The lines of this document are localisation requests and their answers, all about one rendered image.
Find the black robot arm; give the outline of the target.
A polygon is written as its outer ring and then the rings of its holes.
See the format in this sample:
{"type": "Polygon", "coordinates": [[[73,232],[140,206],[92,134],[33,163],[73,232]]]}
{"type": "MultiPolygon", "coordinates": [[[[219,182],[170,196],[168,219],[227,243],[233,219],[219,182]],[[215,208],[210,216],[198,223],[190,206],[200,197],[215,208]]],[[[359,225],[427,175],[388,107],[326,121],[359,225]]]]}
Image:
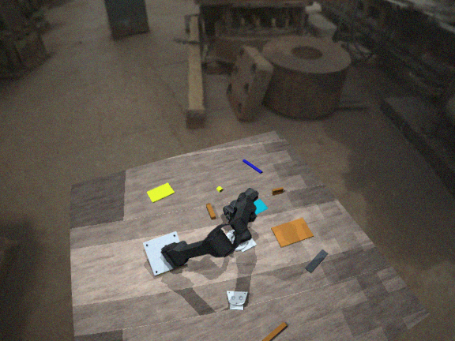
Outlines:
{"type": "Polygon", "coordinates": [[[173,267],[178,268],[192,257],[211,255],[212,257],[227,257],[240,244],[242,236],[248,231],[248,223],[257,218],[254,202],[258,199],[258,191],[249,188],[244,193],[239,194],[239,198],[230,203],[226,208],[234,219],[229,223],[219,224],[203,241],[198,241],[187,245],[186,241],[173,242],[165,245],[161,253],[167,262],[173,267]],[[223,226],[232,225],[235,232],[233,244],[221,229],[223,226]]]}

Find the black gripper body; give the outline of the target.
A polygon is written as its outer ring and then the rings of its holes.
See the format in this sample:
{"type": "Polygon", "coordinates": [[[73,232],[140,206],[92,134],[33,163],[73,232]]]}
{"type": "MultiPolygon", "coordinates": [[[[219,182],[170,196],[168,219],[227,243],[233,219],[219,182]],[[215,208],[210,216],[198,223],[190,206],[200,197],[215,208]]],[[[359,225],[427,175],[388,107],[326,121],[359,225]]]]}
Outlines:
{"type": "MultiPolygon", "coordinates": [[[[227,215],[229,221],[231,222],[231,221],[234,219],[234,217],[232,217],[231,214],[230,214],[230,212],[226,210],[226,208],[227,208],[228,206],[229,206],[229,205],[227,205],[227,206],[225,206],[225,207],[223,208],[223,212],[224,212],[225,215],[227,215]]],[[[249,229],[248,229],[248,231],[242,236],[242,239],[241,239],[241,242],[240,242],[240,243],[248,242],[248,241],[250,241],[251,239],[252,239],[252,235],[251,235],[251,233],[250,233],[250,231],[249,231],[249,229]]]]}

